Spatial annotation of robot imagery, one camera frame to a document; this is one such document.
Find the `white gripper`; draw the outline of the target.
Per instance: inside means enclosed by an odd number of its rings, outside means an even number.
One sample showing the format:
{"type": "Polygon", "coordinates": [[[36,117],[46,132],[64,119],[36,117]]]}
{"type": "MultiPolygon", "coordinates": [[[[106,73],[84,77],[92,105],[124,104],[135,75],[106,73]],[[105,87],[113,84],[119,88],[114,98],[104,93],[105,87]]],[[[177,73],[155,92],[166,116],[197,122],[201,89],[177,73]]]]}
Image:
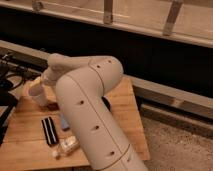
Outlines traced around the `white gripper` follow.
{"type": "Polygon", "coordinates": [[[37,77],[35,80],[31,82],[31,86],[41,86],[41,85],[46,85],[46,86],[54,86],[57,82],[58,79],[58,72],[51,69],[47,68],[39,77],[37,77]]]}

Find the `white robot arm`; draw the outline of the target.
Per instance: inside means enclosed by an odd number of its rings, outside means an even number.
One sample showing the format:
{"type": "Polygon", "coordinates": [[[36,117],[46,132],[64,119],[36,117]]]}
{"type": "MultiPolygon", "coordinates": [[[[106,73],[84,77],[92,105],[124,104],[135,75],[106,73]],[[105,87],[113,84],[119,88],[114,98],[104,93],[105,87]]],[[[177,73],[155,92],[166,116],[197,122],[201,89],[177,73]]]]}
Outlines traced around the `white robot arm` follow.
{"type": "Polygon", "coordinates": [[[55,90],[60,112],[94,171],[148,171],[102,97],[123,77],[113,56],[51,54],[40,83],[55,90]]]}

